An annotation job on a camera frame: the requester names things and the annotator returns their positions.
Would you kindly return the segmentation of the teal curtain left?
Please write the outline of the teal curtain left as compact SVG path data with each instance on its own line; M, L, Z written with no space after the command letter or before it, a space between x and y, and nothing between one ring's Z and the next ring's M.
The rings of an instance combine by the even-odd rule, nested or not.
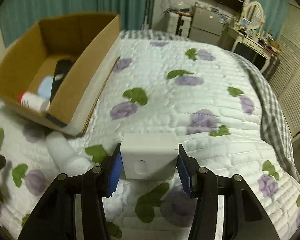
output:
M75 12L115 12L123 30L140 30L151 21L154 0L5 0L0 30L6 47L41 19Z

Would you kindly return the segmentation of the white dressing table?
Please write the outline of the white dressing table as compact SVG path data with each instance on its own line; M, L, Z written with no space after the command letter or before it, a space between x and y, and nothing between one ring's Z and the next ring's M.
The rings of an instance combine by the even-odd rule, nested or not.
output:
M230 26L222 31L217 46L246 58L263 74L275 71L280 63L279 58L268 48Z

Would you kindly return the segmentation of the open cardboard box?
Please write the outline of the open cardboard box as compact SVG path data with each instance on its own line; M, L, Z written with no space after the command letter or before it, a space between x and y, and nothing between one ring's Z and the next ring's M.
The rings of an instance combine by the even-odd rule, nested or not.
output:
M120 25L113 12L39 20L0 63L0 99L36 123L83 135L119 58Z

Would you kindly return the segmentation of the teal curtain right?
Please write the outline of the teal curtain right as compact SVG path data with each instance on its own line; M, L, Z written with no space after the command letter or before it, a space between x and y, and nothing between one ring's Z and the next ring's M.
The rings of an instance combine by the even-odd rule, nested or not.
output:
M252 0L262 5L264 16L266 17L264 31L271 30L272 38L278 40L286 19L290 0Z

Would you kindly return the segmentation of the silver mini fridge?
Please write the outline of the silver mini fridge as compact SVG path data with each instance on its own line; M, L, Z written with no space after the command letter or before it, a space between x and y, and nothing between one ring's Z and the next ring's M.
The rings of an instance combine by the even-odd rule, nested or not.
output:
M224 15L196 7L190 27L189 39L217 45L223 31Z

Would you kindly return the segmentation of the white louvred wardrobe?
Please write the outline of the white louvred wardrobe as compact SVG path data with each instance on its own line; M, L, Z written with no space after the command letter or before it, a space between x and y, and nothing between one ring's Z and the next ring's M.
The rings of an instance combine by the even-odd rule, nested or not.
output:
M300 134L300 8L290 4L279 38L280 64L269 83L293 137Z

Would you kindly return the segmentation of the oval vanity mirror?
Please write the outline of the oval vanity mirror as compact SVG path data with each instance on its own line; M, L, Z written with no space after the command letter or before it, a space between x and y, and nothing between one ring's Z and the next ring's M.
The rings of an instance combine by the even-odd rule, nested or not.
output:
M264 25L264 10L261 3L249 2L242 12L242 26L246 30L257 30Z

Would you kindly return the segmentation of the white charger cube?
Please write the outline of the white charger cube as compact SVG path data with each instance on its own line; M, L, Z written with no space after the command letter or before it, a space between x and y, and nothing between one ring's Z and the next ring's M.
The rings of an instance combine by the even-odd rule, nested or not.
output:
M174 133L125 133L120 153L130 180L171 180L179 144Z

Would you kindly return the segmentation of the white cylindrical bottle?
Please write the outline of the white cylindrical bottle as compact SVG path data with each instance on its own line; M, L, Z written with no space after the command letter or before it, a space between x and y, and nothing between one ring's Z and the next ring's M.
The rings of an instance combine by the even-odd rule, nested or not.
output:
M71 177L85 174L93 168L92 162L78 155L60 132L51 132L46 137L46 146L61 173Z

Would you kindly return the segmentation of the floral white quilt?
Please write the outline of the floral white quilt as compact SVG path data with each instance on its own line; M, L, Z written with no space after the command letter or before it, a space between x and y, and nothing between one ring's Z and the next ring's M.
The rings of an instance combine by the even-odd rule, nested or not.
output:
M174 133L187 154L219 176L240 174L281 239L300 226L300 184L261 139L262 107L239 62L216 46L122 40L120 60L85 135L68 138L92 163L125 133ZM60 170L46 148L47 129L0 99L0 225L11 239Z

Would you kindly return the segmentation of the white red-capped bottle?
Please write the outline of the white red-capped bottle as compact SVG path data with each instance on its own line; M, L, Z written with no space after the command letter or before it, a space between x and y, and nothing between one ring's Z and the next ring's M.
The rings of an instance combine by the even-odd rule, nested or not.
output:
M45 112L49 107L50 100L26 91L20 94L19 102L22 106L33 111Z

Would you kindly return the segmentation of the white suitcase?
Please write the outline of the white suitcase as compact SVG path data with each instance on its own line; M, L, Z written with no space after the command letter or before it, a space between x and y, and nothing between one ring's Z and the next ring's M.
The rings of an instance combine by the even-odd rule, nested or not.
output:
M181 15L176 12L168 14L167 32L187 38L189 36L192 17Z

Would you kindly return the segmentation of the black remote control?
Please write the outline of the black remote control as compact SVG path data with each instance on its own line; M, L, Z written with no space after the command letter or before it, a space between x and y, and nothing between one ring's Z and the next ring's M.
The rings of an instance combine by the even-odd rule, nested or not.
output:
M73 62L69 59L59 60L55 67L55 72L53 76L53 83L52 83L52 91L51 91L51 98L50 102L53 101L57 91L59 90L63 80L66 78L68 72L73 66Z

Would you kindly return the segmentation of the light blue earbuds case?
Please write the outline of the light blue earbuds case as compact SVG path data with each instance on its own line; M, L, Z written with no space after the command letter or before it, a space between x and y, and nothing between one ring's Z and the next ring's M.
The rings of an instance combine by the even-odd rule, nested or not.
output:
M52 83L53 83L52 76L44 77L37 89L38 96L44 99L50 99L51 91L52 91Z

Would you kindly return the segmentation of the teal curtain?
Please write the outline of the teal curtain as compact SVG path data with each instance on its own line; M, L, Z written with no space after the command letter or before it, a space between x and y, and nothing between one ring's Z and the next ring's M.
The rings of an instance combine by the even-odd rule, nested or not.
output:
M5 0L0 30L6 47L41 19L75 12L115 12L123 30L140 30L151 21L154 0Z
M290 0L252 0L262 5L264 16L266 17L264 31L271 30L272 38L278 40L286 19Z

